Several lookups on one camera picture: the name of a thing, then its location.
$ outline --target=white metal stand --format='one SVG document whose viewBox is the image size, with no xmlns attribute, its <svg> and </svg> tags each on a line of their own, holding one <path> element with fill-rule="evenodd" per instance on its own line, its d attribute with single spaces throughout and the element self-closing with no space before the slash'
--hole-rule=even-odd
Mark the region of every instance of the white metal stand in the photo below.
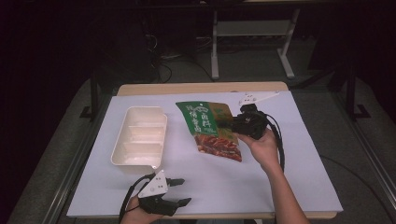
<svg viewBox="0 0 396 224">
<path fill-rule="evenodd" d="M 218 36 L 237 35 L 283 35 L 286 37 L 281 49 L 277 50 L 280 61 L 285 69 L 287 78 L 294 78 L 287 52 L 296 26 L 300 9 L 295 9 L 291 20 L 283 21 L 218 21 L 218 12 L 214 12 L 213 19 L 213 47 L 212 47 L 212 79 L 219 79 L 219 63 L 217 53 Z"/>
</svg>

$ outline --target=white plastic container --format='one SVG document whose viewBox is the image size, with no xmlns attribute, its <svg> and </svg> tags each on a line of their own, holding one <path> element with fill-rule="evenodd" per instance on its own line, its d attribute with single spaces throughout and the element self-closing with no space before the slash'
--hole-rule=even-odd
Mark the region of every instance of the white plastic container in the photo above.
<svg viewBox="0 0 396 224">
<path fill-rule="evenodd" d="M 133 106 L 126 114 L 111 162 L 131 174 L 161 166 L 167 117 L 158 106 Z"/>
</svg>

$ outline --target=person's left hand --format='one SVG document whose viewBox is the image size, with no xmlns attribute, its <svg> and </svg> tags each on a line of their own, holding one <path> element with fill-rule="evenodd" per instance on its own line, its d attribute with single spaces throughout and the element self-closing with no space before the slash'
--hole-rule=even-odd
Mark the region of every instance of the person's left hand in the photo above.
<svg viewBox="0 0 396 224">
<path fill-rule="evenodd" d="M 163 215 L 149 214 L 139 207 L 139 200 L 137 195 L 129 200 L 128 206 L 125 211 L 133 209 L 132 211 L 126 212 L 122 218 L 121 224 L 149 224 L 157 219 L 163 217 Z"/>
</svg>

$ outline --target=table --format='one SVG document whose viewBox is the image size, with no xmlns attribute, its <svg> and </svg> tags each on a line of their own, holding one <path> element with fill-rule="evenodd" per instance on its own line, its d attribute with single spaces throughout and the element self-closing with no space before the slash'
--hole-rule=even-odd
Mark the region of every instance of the table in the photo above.
<svg viewBox="0 0 396 224">
<path fill-rule="evenodd" d="M 127 175 L 110 162 L 123 116 L 131 105 L 159 105 L 168 117 L 162 169 L 167 177 L 186 180 L 183 185 L 170 188 L 165 196 L 169 199 L 192 198 L 186 207 L 166 218 L 274 217 L 268 178 L 247 146 L 243 143 L 239 146 L 242 162 L 199 153 L 175 105 L 175 102 L 193 100 L 221 102 L 237 114 L 237 102 L 247 91 L 279 91 L 279 95 L 257 106 L 279 123 L 286 155 L 285 175 L 309 218 L 335 217 L 343 208 L 292 95 L 281 82 L 122 86 L 110 102 L 67 215 L 118 216 L 127 189 L 142 176 Z"/>
</svg>

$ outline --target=white desk leg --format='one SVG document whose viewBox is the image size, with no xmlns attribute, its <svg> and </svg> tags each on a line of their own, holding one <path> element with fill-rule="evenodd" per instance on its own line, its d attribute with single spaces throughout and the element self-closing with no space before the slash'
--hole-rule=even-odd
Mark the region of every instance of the white desk leg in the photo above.
<svg viewBox="0 0 396 224">
<path fill-rule="evenodd" d="M 213 47 L 211 55 L 212 63 L 212 79 L 219 79 L 219 64 L 218 64 L 218 12 L 215 11 L 213 19 Z"/>
<path fill-rule="evenodd" d="M 288 52 L 289 44 L 291 41 L 291 38 L 293 36 L 294 28 L 296 27 L 298 15 L 300 13 L 300 9 L 297 8 L 293 12 L 293 17 L 290 21 L 290 25 L 288 28 L 288 31 L 286 33 L 286 41 L 285 44 L 283 45 L 282 49 L 277 50 L 277 54 L 279 55 L 280 61 L 282 62 L 283 68 L 285 69 L 286 72 L 286 77 L 287 78 L 295 78 L 293 70 L 291 69 L 288 57 L 286 56 L 286 53 Z"/>
</svg>

